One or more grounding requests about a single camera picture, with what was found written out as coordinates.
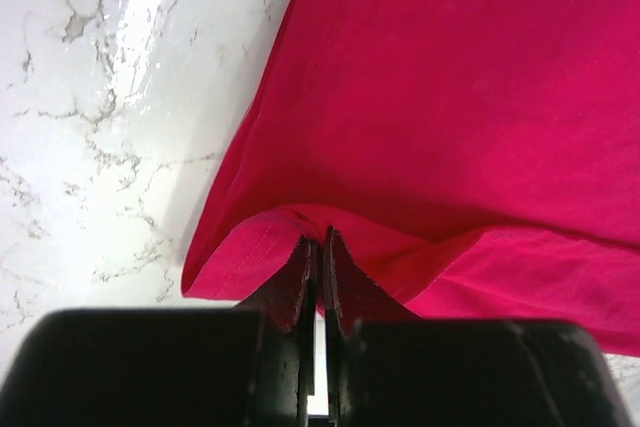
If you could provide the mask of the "bright red t shirt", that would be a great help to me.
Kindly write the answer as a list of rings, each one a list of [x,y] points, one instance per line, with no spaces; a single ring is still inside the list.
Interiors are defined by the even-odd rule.
[[[290,0],[188,249],[241,300],[338,230],[425,317],[639,352],[639,0]]]

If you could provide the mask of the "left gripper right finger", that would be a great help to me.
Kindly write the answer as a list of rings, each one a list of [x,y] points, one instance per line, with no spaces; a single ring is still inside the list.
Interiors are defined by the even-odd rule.
[[[336,426],[369,426],[366,375],[353,348],[362,324],[418,322],[420,317],[364,272],[342,233],[330,227],[322,247],[329,418]]]

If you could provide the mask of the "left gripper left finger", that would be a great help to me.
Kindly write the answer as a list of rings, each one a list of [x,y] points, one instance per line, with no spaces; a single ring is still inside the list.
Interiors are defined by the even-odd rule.
[[[306,426],[315,393],[316,243],[301,238],[284,265],[239,304],[260,314],[246,426]]]

